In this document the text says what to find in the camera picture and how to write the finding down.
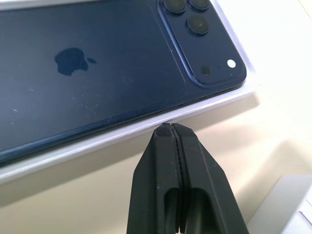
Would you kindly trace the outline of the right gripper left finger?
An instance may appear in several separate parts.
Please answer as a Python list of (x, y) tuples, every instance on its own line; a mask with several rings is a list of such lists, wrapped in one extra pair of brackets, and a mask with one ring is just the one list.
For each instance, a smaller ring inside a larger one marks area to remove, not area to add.
[(172, 125), (162, 124), (133, 174), (126, 234), (176, 234), (181, 187), (176, 136)]

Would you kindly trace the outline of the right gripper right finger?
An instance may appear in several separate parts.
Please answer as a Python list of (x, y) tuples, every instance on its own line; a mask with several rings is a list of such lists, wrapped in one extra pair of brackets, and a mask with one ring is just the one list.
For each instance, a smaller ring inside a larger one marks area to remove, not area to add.
[(228, 179), (194, 131), (173, 124), (182, 175), (182, 234), (249, 234)]

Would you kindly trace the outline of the white box lid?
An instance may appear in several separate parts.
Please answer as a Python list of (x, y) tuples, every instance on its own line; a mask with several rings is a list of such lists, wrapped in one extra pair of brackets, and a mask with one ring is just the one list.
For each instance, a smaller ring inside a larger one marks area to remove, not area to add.
[(281, 177), (247, 228), (250, 234), (312, 234), (312, 175)]

